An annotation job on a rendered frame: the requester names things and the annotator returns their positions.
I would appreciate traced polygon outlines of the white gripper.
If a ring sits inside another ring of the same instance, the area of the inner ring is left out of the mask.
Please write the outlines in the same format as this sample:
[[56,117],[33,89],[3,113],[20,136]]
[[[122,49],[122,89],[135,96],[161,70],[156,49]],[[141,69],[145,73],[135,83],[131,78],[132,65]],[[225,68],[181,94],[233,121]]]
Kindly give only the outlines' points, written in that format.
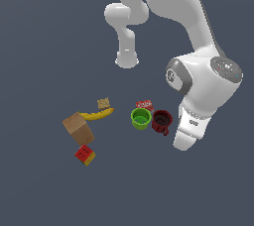
[[180,151],[186,151],[197,140],[201,140],[211,116],[211,111],[190,108],[181,103],[179,106],[179,125],[173,142],[174,147]]

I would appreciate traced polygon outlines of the dark red mug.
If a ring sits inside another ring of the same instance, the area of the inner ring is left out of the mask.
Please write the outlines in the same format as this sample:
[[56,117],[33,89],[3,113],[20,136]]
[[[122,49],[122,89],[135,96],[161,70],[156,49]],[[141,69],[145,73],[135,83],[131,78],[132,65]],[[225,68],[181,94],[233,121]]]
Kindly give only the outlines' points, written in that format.
[[166,110],[157,110],[153,114],[152,128],[164,136],[169,134],[169,127],[173,123],[172,115]]

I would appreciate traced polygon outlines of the green cup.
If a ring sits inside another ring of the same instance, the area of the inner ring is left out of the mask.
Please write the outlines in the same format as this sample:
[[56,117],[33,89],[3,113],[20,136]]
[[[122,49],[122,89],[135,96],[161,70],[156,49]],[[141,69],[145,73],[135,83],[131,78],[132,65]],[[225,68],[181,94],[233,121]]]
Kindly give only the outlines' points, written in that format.
[[145,108],[136,108],[131,112],[131,120],[137,130],[145,130],[152,120],[152,115]]

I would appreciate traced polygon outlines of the red and white can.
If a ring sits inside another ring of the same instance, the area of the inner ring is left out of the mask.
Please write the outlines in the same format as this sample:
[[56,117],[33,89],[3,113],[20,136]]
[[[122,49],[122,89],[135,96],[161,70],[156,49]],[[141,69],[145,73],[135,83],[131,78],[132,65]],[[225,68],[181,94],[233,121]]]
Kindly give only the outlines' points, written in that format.
[[137,108],[145,108],[145,109],[147,109],[150,112],[154,111],[154,106],[153,106],[151,100],[138,101],[136,103],[136,107]]

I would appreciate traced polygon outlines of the yellow banana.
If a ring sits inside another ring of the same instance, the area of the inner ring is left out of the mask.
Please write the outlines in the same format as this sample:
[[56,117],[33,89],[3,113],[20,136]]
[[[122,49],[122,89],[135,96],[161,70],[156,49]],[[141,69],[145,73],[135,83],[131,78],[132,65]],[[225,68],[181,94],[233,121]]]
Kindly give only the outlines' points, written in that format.
[[97,113],[80,113],[80,115],[84,120],[93,121],[93,120],[103,119],[109,116],[110,114],[112,114],[113,111],[114,111],[113,108],[108,108],[108,109],[99,111]]

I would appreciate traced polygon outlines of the red and yellow cube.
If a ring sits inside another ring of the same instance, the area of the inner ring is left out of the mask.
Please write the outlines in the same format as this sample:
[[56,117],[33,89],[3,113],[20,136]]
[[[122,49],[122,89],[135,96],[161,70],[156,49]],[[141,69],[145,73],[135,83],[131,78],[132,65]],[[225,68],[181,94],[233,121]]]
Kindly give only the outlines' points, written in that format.
[[82,145],[74,154],[84,165],[88,166],[95,158],[95,152],[87,145]]

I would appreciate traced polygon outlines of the large brown cardboard box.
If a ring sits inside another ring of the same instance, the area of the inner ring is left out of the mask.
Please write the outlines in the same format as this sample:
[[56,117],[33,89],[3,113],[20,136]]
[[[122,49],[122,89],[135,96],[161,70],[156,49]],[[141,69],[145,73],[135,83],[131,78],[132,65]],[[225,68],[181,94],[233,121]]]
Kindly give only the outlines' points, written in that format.
[[88,146],[94,140],[94,135],[87,122],[78,112],[64,119],[63,125],[80,146]]

